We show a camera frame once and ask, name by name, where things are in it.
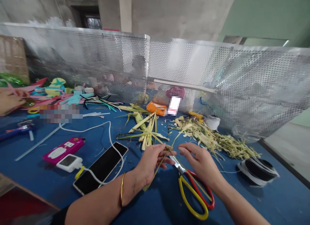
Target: glue gun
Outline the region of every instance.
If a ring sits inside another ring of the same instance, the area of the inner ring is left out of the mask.
[[[192,111],[190,111],[189,114],[190,114],[190,115],[193,115],[193,116],[195,116],[195,117],[197,117],[197,118],[198,118],[198,121],[199,121],[200,123],[203,123],[203,119],[202,119],[203,115],[202,115],[202,114],[195,113],[195,112],[192,112]]]
[[[5,131],[5,133],[0,134],[0,142],[8,138],[14,137],[16,135],[19,135],[19,134],[28,134],[28,133],[30,136],[30,141],[33,141],[34,138],[33,138],[32,131],[34,129],[34,124],[32,124],[31,122],[32,120],[18,123],[18,128],[13,129],[13,130],[7,130]]]

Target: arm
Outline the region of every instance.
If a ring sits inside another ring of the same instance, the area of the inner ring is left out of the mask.
[[[179,146],[181,155],[189,161],[196,174],[223,201],[235,224],[269,224],[255,208],[222,176],[210,153],[193,144]]]
[[[154,169],[163,159],[166,151],[165,144],[152,145],[146,148],[143,156],[130,172],[127,172],[123,182],[122,205],[126,206],[140,192],[144,186],[149,185],[154,178]],[[161,167],[166,169],[164,163],[174,164],[170,158],[165,157]],[[120,187],[123,175],[112,182],[94,190],[93,192],[76,200],[68,209],[65,224],[109,224],[121,211]]]

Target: pink power bank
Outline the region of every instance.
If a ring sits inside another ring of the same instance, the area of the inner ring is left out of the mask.
[[[49,153],[43,156],[43,159],[56,165],[60,160],[66,157],[68,154],[74,154],[80,149],[85,143],[85,139],[78,137],[72,137],[62,145],[55,147]]]

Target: blue glue gun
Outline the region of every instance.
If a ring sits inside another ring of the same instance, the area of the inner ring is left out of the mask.
[[[19,134],[28,134],[30,136],[30,140],[33,141],[34,137],[33,137],[33,129],[34,129],[34,125],[32,123],[30,123],[29,121],[25,121],[22,123],[18,124],[18,128],[13,129],[13,130],[7,130],[5,133],[0,134],[0,142],[3,140],[6,140],[8,138],[14,137],[16,135]]]

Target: orange box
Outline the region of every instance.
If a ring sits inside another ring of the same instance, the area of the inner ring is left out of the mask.
[[[167,112],[167,106],[165,105],[160,105],[160,104],[155,104],[154,102],[150,102],[147,106],[146,106],[146,110],[154,113],[156,111],[157,115],[160,116],[165,116],[166,112]]]

